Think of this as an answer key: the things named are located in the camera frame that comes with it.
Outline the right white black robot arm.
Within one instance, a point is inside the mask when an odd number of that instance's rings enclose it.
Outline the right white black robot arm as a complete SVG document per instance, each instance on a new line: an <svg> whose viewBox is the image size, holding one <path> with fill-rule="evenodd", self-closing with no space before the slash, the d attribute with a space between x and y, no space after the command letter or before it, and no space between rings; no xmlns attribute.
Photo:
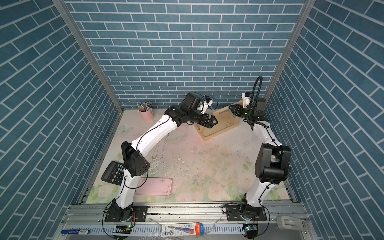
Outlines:
<svg viewBox="0 0 384 240"><path fill-rule="evenodd" d="M265 116L266 100L260 98L263 77L257 77L251 92L242 94L243 103L229 106L236 117L242 118L258 138L259 149L255 163L256 180L240 203L240 214L246 220L262 220L266 208L263 201L267 194L289 175L291 149L277 140L271 123Z"/></svg>

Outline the pink pen holder cup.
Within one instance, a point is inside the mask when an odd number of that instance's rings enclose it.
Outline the pink pen holder cup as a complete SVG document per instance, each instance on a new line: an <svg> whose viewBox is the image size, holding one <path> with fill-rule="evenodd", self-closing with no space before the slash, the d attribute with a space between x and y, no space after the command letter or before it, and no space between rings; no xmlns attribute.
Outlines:
<svg viewBox="0 0 384 240"><path fill-rule="evenodd" d="M142 118L142 120L145 122L145 123L149 123L149 122L152 122L155 118L155 115L154 115L154 110L152 108L150 108L149 110L147 111L139 111L140 113L140 116Z"/></svg>

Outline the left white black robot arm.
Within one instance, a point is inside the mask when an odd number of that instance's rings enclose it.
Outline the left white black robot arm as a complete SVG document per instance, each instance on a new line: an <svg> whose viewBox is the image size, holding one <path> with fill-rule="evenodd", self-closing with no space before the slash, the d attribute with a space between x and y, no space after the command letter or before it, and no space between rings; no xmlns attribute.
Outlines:
<svg viewBox="0 0 384 240"><path fill-rule="evenodd" d="M150 168L146 155L160 140L182 124L197 124L208 129L218 124L215 116L206 113L213 103L214 99L209 96L187 93L179 105L168 107L159 121L144 134L131 143L122 143L124 176L118 195L112 200L114 208L124 211L132 206L135 191L141 187L139 180Z"/></svg>

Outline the black calculator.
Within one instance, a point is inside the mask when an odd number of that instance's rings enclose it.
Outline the black calculator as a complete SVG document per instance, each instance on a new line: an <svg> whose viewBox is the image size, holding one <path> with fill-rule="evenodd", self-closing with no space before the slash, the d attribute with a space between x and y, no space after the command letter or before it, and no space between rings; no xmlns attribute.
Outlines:
<svg viewBox="0 0 384 240"><path fill-rule="evenodd" d="M112 161L104 171L101 180L113 185L120 186L124 177L124 165Z"/></svg>

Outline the wooden jewelry display stand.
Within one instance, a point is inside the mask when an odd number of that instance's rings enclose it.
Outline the wooden jewelry display stand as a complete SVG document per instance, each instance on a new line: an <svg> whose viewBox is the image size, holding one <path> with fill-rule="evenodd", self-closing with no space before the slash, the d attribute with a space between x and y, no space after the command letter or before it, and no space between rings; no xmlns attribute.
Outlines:
<svg viewBox="0 0 384 240"><path fill-rule="evenodd" d="M195 125L197 133L205 142L238 127L240 124L240 118L232 114L229 106L213 112L213 115L216 117L218 124L211 129Z"/></svg>

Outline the blue marker pen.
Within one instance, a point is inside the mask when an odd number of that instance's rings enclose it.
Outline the blue marker pen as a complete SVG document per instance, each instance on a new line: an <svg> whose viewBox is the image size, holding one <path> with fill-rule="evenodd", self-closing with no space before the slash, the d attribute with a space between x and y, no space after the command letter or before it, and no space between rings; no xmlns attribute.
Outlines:
<svg viewBox="0 0 384 240"><path fill-rule="evenodd" d="M90 230L62 230L62 235L89 235Z"/></svg>

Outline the white plastic bracket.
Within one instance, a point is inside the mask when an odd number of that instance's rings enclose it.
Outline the white plastic bracket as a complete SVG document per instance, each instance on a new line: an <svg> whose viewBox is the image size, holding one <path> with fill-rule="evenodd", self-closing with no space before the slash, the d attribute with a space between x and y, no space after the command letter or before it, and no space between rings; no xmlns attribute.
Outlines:
<svg viewBox="0 0 384 240"><path fill-rule="evenodd" d="M277 219L278 228L282 231L292 230L303 232L306 230L303 220L290 216L278 216Z"/></svg>

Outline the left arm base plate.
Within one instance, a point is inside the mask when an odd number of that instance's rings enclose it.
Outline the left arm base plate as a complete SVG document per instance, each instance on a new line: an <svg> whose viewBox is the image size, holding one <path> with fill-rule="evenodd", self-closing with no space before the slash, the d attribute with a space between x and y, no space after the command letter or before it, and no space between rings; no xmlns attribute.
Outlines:
<svg viewBox="0 0 384 240"><path fill-rule="evenodd" d="M117 211L114 207L108 207L104 209L103 213L105 214L105 222L115 222L115 223L141 223L145 222L148 207L147 206L133 206L127 207L124 210Z"/></svg>

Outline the pens in cup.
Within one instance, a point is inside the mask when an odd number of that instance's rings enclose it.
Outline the pens in cup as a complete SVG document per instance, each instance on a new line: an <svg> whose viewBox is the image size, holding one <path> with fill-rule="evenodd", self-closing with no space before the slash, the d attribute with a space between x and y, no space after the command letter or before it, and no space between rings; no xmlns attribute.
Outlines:
<svg viewBox="0 0 384 240"><path fill-rule="evenodd" d="M138 110L140 112L148 112L151 108L152 108L152 103L150 101L138 103Z"/></svg>

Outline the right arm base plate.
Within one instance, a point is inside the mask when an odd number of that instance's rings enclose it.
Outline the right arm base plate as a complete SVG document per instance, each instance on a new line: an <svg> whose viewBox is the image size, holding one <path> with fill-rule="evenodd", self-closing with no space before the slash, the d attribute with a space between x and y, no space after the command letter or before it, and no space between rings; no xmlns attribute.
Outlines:
<svg viewBox="0 0 384 240"><path fill-rule="evenodd" d="M227 221L229 222L260 222L267 220L266 211L262 207L227 203L222 206L222 212L226 215Z"/></svg>

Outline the pink plastic tray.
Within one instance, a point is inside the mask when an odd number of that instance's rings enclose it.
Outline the pink plastic tray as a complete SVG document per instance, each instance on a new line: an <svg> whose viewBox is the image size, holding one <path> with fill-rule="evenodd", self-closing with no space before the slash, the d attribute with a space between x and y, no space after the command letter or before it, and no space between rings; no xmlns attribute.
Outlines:
<svg viewBox="0 0 384 240"><path fill-rule="evenodd" d="M171 195L171 178L141 178L135 194L141 196L168 197Z"/></svg>

